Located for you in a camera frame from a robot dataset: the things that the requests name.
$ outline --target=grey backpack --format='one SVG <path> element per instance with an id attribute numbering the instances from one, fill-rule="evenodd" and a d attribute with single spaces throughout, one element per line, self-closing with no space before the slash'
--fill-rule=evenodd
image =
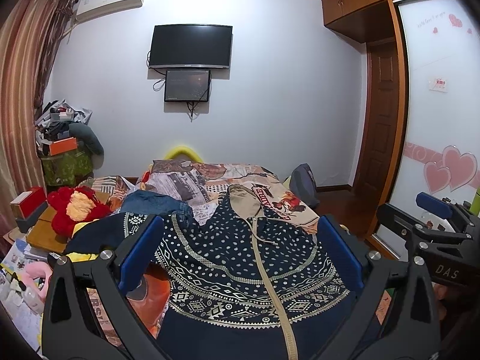
<path id="1" fill-rule="evenodd" d="M 290 190 L 307 206 L 314 208 L 320 203 L 317 199 L 317 184 L 307 163 L 297 166 L 292 172 Z"/>

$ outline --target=door frame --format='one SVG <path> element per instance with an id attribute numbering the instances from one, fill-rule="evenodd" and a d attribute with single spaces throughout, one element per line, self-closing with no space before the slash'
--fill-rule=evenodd
<path id="1" fill-rule="evenodd" d="M 399 11 L 394 4 L 395 0 L 387 0 L 388 6 L 390 7 L 390 13 L 392 15 L 392 20 L 394 24 L 395 37 L 394 41 L 397 43 L 397 53 L 398 53 L 398 73 L 399 73 L 399 98 L 398 98 L 398 114 L 397 114 L 397 128 L 395 130 L 394 146 L 392 152 L 392 159 L 390 160 L 390 166 L 388 168 L 387 178 L 385 180 L 385 185 L 383 186 L 382 194 L 380 195 L 380 200 L 378 205 L 387 203 L 390 200 L 390 197 L 393 192 L 395 181 L 397 180 L 398 170 L 400 167 L 400 160 L 402 158 L 403 146 L 405 143 L 405 133 L 407 131 L 407 114 L 409 109 L 409 72 L 408 72 L 408 62 L 407 62 L 407 45 L 403 33 L 403 28 L 401 20 L 399 17 Z M 389 40 L 381 40 L 380 42 L 389 42 Z M 363 137 L 362 144 L 360 149 L 360 154 L 358 157 L 357 164 L 357 173 L 355 174 L 353 187 L 355 187 L 356 182 L 358 181 L 358 169 L 361 164 L 361 160 L 364 156 L 364 148 L 366 143 L 366 132 L 368 131 L 369 123 L 369 112 L 371 105 L 371 55 L 368 52 L 369 45 L 379 44 L 368 43 L 367 44 L 367 66 L 368 66 L 368 79 L 367 79 L 367 104 L 365 111 L 365 123 L 363 127 Z M 376 215 L 374 215 L 369 229 L 365 234 L 365 239 L 372 245 L 375 245 L 379 248 L 380 252 L 385 256 L 390 258 L 393 255 L 388 251 L 387 248 L 383 247 L 377 239 L 372 237 L 372 235 L 377 231 L 379 223 Z"/>

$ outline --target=beige zipper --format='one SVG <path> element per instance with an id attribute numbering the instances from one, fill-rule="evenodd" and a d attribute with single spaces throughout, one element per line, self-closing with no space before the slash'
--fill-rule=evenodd
<path id="1" fill-rule="evenodd" d="M 295 341 L 295 336 L 293 334 L 292 326 L 290 325 L 287 312 L 285 311 L 283 304 L 278 297 L 273 284 L 270 281 L 265 268 L 263 267 L 262 257 L 260 256 L 260 250 L 258 250 L 258 236 L 257 236 L 257 218 L 253 218 L 252 225 L 246 220 L 248 226 L 252 233 L 251 244 L 253 246 L 253 252 L 255 254 L 255 261 L 257 263 L 258 270 L 260 271 L 260 276 L 262 277 L 263 284 L 267 289 L 268 295 L 272 299 L 275 310 L 277 310 L 278 318 L 280 320 L 280 326 L 283 330 L 283 336 L 285 338 L 286 351 L 289 355 L 289 360 L 298 360 L 299 354 L 297 350 L 297 342 Z"/>

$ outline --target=blue pad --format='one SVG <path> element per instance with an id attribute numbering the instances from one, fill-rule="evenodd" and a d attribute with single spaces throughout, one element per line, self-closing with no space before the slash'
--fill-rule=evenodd
<path id="1" fill-rule="evenodd" d="M 122 295 L 126 296 L 127 293 L 135 290 L 138 286 L 163 238 L 163 234 L 163 219 L 156 216 L 120 268 L 118 289 Z"/>
<path id="2" fill-rule="evenodd" d="M 362 265 L 326 216 L 318 220 L 317 238 L 325 247 L 345 287 L 357 294 L 363 290 Z"/>
<path id="3" fill-rule="evenodd" d="M 428 212 L 438 216 L 441 219 L 448 219 L 452 217 L 452 209 L 448 203 L 435 198 L 425 192 L 420 192 L 415 200 L 417 205 Z"/>

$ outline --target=air conditioner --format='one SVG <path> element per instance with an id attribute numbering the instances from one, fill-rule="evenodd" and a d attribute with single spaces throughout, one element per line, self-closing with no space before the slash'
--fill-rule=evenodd
<path id="1" fill-rule="evenodd" d="M 139 8 L 142 5 L 143 0 L 80 0 L 77 21 L 83 23 L 109 13 Z"/>

